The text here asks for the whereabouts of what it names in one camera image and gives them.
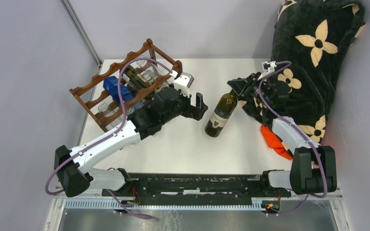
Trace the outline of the green wine bottle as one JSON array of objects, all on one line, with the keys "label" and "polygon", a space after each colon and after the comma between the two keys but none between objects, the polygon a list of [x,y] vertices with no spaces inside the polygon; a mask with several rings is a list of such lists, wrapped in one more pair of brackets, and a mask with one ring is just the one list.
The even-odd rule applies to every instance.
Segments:
[{"label": "green wine bottle", "polygon": [[218,137],[238,104],[237,94],[231,90],[224,94],[216,105],[207,125],[205,133],[210,137]]},{"label": "green wine bottle", "polygon": [[142,89],[146,89],[151,87],[151,83],[145,80],[138,71],[129,65],[125,70],[122,72],[123,79],[127,83],[127,88],[131,90],[135,96],[138,94],[138,92]]}]

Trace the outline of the clear square bottle black cap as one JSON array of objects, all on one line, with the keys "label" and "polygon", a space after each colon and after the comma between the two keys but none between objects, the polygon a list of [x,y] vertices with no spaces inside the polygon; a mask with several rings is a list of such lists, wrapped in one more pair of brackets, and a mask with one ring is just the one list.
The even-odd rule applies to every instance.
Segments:
[{"label": "clear square bottle black cap", "polygon": [[[156,74],[155,72],[151,71],[151,70],[145,70],[143,72],[140,73],[140,75],[145,79],[147,80],[149,83],[153,84],[157,78],[159,77],[158,74]],[[157,87],[156,89],[161,89],[161,88],[164,88],[164,87],[168,87],[168,83],[167,82],[163,82],[161,84],[161,86]]]}]

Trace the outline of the clear round glass bottle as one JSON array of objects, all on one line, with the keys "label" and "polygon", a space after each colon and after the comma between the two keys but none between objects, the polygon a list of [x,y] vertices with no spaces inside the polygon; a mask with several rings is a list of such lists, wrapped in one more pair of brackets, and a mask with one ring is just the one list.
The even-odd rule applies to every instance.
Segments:
[{"label": "clear round glass bottle", "polygon": [[149,60],[138,60],[138,61],[136,61],[136,64],[142,70],[140,72],[141,75],[148,74],[148,75],[153,76],[153,77],[158,77],[159,76],[158,67],[154,63],[152,63],[151,61],[149,61]]}]

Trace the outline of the blue square glass bottle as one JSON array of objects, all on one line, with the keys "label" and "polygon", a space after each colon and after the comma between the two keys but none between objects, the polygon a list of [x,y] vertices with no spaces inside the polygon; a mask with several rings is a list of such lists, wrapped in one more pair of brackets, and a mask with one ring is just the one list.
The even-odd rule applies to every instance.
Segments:
[{"label": "blue square glass bottle", "polygon": [[118,86],[120,86],[121,98],[124,102],[133,100],[136,96],[133,90],[129,90],[124,84],[118,83],[116,76],[109,76],[103,81],[103,88],[114,101],[120,103]]}]

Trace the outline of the brown wooden wine rack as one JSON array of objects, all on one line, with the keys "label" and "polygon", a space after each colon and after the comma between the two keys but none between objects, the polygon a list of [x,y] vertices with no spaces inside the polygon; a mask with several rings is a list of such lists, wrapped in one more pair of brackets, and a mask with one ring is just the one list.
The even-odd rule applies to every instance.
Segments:
[{"label": "brown wooden wine rack", "polygon": [[117,111],[110,116],[103,116],[101,113],[94,114],[91,109],[98,106],[99,103],[101,103],[103,100],[105,100],[110,94],[107,93],[106,90],[103,90],[100,94],[100,96],[94,100],[84,102],[81,99],[81,96],[88,92],[89,90],[94,89],[98,84],[103,82],[107,77],[111,76],[115,72],[119,72],[124,65],[126,65],[129,61],[134,60],[135,58],[138,58],[142,56],[144,53],[149,53],[150,57],[154,59],[153,63],[156,63],[158,60],[156,59],[156,54],[160,55],[163,60],[169,62],[172,64],[172,68],[169,68],[169,70],[173,70],[177,72],[177,74],[181,74],[183,72],[182,63],[179,60],[174,60],[172,57],[167,55],[165,52],[163,52],[160,48],[155,46],[153,44],[153,41],[151,39],[147,39],[140,50],[138,51],[131,51],[127,53],[126,58],[119,62],[119,63],[112,63],[110,65],[103,65],[103,67],[106,68],[106,72],[103,74],[97,74],[94,75],[91,78],[91,81],[89,84],[87,84],[84,87],[76,87],[74,89],[70,89],[70,93],[74,96],[74,98],[80,103],[80,105],[85,109],[85,111],[88,113],[88,115],[91,116],[91,118],[96,122],[96,124],[101,128],[103,132],[107,132],[107,126],[111,124],[115,119],[120,117],[123,113],[122,109],[120,108],[120,104],[116,102],[112,102],[110,104],[111,109],[117,109]]}]

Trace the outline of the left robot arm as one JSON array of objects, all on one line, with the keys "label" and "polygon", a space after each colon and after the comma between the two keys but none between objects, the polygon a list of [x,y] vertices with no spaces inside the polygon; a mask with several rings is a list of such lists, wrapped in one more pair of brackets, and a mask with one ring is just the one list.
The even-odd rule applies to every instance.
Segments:
[{"label": "left robot arm", "polygon": [[116,128],[80,146],[65,145],[55,151],[54,170],[67,197],[75,197],[88,189],[112,190],[120,196],[132,191],[132,179],[126,170],[96,169],[95,165],[118,150],[159,132],[172,119],[183,116],[201,120],[208,110],[201,93],[196,105],[180,90],[165,87],[141,108],[129,114]]}]

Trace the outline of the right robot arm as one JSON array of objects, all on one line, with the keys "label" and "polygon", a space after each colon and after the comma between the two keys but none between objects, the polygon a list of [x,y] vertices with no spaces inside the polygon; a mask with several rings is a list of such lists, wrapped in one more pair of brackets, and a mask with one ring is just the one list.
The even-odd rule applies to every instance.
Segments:
[{"label": "right robot arm", "polygon": [[292,151],[290,170],[264,172],[259,191],[272,196],[279,188],[291,190],[297,195],[311,194],[322,197],[337,190],[335,151],[312,140],[294,122],[293,118],[280,116],[275,109],[285,106],[289,86],[285,82],[267,84],[253,73],[247,78],[229,80],[227,84],[236,93],[237,99],[245,101],[245,111],[252,114],[252,107],[263,106],[262,123],[280,138]]}]

